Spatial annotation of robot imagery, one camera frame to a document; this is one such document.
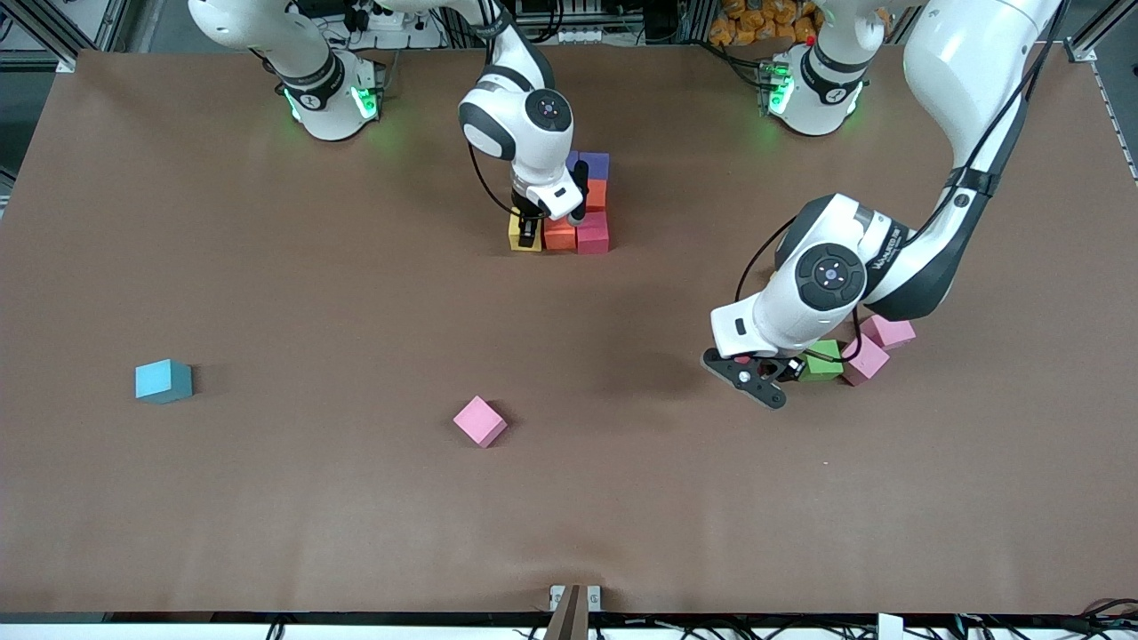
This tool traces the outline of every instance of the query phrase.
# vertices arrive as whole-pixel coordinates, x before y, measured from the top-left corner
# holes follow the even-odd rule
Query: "green cube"
[[[810,351],[822,353],[831,358],[841,358],[842,352],[838,348],[838,340],[818,340],[810,345]],[[809,353],[802,354],[806,359],[806,367],[802,375],[798,377],[803,383],[816,383],[820,380],[832,380],[842,375],[846,369],[841,362],[826,362],[820,358],[815,358]]]

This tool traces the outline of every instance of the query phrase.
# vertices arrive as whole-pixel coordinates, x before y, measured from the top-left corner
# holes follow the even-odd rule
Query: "black circular button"
[[[526,98],[526,115],[544,131],[568,131],[572,125],[569,102],[552,89],[536,89]]]
[[[802,252],[795,269],[799,297],[818,311],[856,301],[865,287],[865,265],[852,251],[824,243]]]
[[[824,289],[840,289],[849,279],[849,269],[840,260],[825,257],[814,265],[814,281]]]

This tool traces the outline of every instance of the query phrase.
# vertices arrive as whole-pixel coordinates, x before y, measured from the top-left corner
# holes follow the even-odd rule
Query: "blue cube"
[[[193,395],[190,368],[176,360],[160,360],[135,367],[134,397],[154,404],[166,404]]]
[[[609,154],[591,154],[582,151],[577,154],[577,157],[585,161],[585,164],[588,165],[589,180],[609,179]]]

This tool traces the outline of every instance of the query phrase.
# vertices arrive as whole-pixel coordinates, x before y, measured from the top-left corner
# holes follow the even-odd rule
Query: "brown table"
[[[1138,190],[1090,67],[1053,57],[918,340],[768,412],[699,367],[708,312],[808,199],[931,210],[948,146],[899,51],[808,139],[706,52],[555,49],[576,146],[613,158],[615,251],[587,257],[508,251],[455,121],[479,56],[405,56],[343,143],[247,56],[84,54],[56,81],[0,223],[0,608],[519,610],[579,581],[616,610],[1075,612],[1138,590]],[[135,401],[163,358],[200,393]],[[475,394],[511,421],[486,451],[451,424]]]

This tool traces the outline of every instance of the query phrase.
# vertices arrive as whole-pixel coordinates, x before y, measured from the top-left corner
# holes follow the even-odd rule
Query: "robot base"
[[[379,120],[386,67],[364,60],[351,51],[336,51],[344,63],[344,85],[328,98],[323,109],[310,110],[289,99],[292,117],[313,138],[344,140],[373,120]]]
[[[789,51],[778,54],[770,60],[772,68],[789,69],[789,74],[785,76],[764,72],[760,68],[760,82],[782,82],[782,87],[769,91],[766,89],[759,91],[759,107],[764,114],[774,115],[799,133],[825,136],[836,131],[842,122],[853,113],[863,84],[858,84],[857,89],[850,91],[840,102],[823,104],[818,99],[818,95],[807,87],[801,77],[795,77],[798,69],[802,68],[802,56],[809,50],[810,48],[806,44],[795,44]]]

